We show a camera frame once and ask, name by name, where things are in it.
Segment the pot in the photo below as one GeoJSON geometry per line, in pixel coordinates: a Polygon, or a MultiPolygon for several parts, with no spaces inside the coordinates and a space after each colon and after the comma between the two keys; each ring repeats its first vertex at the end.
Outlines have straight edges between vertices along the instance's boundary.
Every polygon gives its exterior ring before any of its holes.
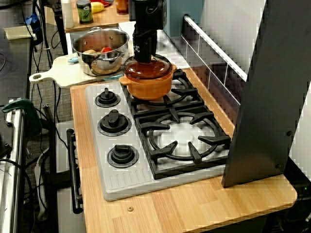
{"type": "Polygon", "coordinates": [[[119,29],[92,28],[72,43],[73,50],[78,55],[82,71],[91,76],[112,74],[121,69],[128,59],[129,35],[119,29]],[[112,51],[106,53],[86,54],[87,50],[101,51],[103,47],[110,47],[112,51]]]}
{"type": "Polygon", "coordinates": [[[123,65],[124,76],[119,78],[119,81],[127,86],[132,96],[140,100],[156,100],[171,90],[173,73],[177,67],[160,55],[156,55],[155,58],[165,59],[165,64],[155,64],[150,67],[137,63],[134,57],[131,57],[130,62],[128,60],[123,65]]]}

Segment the wooden table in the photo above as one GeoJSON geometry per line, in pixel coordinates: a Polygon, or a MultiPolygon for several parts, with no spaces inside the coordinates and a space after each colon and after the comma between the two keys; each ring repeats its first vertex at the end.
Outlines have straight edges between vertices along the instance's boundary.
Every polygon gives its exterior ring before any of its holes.
{"type": "Polygon", "coordinates": [[[76,32],[76,31],[85,31],[91,29],[92,27],[115,27],[118,23],[128,22],[129,15],[118,15],[115,3],[105,7],[104,10],[100,13],[93,14],[94,22],[91,24],[80,24],[79,15],[77,11],[77,0],[72,0],[72,14],[73,14],[73,28],[65,28],[66,33],[76,32]]]}
{"type": "MultiPolygon", "coordinates": [[[[191,69],[188,79],[230,136],[234,126],[191,69]]],[[[297,193],[284,175],[224,189],[222,177],[131,198],[103,199],[84,89],[70,89],[88,233],[203,232],[289,208],[297,193]]]]}

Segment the orange ceramic pot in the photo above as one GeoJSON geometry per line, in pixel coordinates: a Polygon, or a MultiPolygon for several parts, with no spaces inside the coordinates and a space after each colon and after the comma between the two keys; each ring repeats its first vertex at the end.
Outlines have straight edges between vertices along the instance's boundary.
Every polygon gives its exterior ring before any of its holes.
{"type": "Polygon", "coordinates": [[[172,87],[173,73],[177,69],[166,58],[163,62],[160,55],[153,64],[139,64],[134,58],[124,63],[124,76],[119,78],[128,92],[140,100],[156,100],[165,96],[172,87]]]}

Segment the gas stove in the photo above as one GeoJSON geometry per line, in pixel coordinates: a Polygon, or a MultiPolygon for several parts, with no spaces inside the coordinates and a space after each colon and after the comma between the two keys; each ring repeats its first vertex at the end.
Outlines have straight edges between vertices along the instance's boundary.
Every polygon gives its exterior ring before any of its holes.
{"type": "Polygon", "coordinates": [[[182,70],[155,101],[119,82],[88,86],[85,95],[105,200],[223,174],[230,137],[182,70]]]}

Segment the teal wall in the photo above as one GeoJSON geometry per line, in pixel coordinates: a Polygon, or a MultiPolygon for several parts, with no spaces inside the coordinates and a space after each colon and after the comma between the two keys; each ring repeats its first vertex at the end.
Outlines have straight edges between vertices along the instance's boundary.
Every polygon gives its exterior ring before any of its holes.
{"type": "Polygon", "coordinates": [[[164,31],[169,37],[181,35],[183,16],[200,23],[205,0],[167,0],[167,24],[164,31]]]}

